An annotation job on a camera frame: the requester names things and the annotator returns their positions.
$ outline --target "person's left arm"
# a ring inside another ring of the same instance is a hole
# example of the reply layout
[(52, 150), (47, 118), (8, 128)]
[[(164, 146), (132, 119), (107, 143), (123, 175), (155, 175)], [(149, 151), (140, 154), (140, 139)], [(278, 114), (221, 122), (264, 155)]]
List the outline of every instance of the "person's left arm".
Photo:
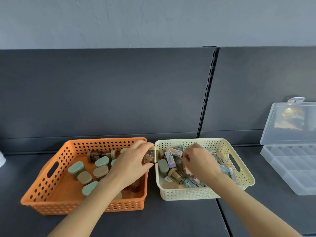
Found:
[(138, 140), (121, 154), (89, 196), (63, 219), (48, 237), (88, 237), (114, 197), (144, 175), (152, 163), (142, 165), (142, 159), (153, 143)]

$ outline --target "orange basket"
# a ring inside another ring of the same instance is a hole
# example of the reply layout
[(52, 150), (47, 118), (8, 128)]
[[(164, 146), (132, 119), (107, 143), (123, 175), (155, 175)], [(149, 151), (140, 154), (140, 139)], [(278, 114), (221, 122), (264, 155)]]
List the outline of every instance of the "orange basket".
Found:
[[(67, 215), (73, 211), (84, 199), (83, 185), (75, 181), (68, 172), (68, 168), (82, 161), (85, 169), (93, 176), (96, 168), (94, 163), (88, 162), (89, 150), (120, 150), (131, 146), (137, 138), (86, 139), (69, 140), (45, 164), (38, 177), (21, 199), (21, 204), (31, 206), (42, 215)], [(123, 199), (113, 200), (105, 212), (138, 211), (144, 209), (147, 195), (148, 172), (140, 178), (140, 191), (133, 193), (122, 191)]]

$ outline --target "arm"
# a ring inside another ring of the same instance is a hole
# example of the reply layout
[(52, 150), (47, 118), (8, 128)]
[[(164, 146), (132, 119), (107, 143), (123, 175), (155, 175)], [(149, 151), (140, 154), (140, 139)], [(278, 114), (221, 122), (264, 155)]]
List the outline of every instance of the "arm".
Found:
[(198, 144), (185, 149), (183, 162), (199, 180), (207, 184), (233, 209), (252, 237), (301, 236), (223, 174), (215, 158)]
[(63, 219), (48, 237), (88, 237), (114, 197), (144, 175), (152, 163), (142, 165), (144, 154), (153, 143), (138, 140), (121, 154), (108, 175), (89, 196)]

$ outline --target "cream plastic basket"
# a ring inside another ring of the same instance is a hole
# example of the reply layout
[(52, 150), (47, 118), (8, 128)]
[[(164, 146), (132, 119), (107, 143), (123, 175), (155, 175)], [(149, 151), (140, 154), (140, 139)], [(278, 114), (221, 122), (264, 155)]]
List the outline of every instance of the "cream plastic basket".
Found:
[[(240, 159), (231, 144), (222, 138), (201, 138), (201, 139), (178, 139), (178, 140), (159, 140), (156, 141), (155, 146), (159, 149), (166, 149), (167, 147), (176, 146), (189, 146), (193, 143), (198, 143), (204, 148), (210, 148), (215, 151), (222, 152), (229, 167), (232, 167), (235, 171), (236, 177), (239, 181), (240, 188), (245, 190), (248, 186), (255, 184), (255, 179)], [(239, 165), (240, 171), (238, 172), (229, 158), (229, 154), (235, 159)], [(182, 189), (163, 189), (162, 183), (164, 179), (159, 175), (158, 164), (155, 164), (156, 169), (156, 183), (160, 189), (161, 198), (164, 200), (199, 200), (199, 199), (215, 199), (220, 198), (209, 187), (200, 188), (182, 188)]]

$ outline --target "person's right arm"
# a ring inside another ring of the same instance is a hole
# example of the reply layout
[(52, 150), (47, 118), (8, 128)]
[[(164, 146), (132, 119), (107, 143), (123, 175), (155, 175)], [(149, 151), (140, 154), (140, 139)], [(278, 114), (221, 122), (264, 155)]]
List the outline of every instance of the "person's right arm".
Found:
[(195, 177), (207, 184), (233, 209), (252, 237), (301, 236), (223, 174), (215, 158), (200, 145), (193, 144), (186, 148), (183, 162)]

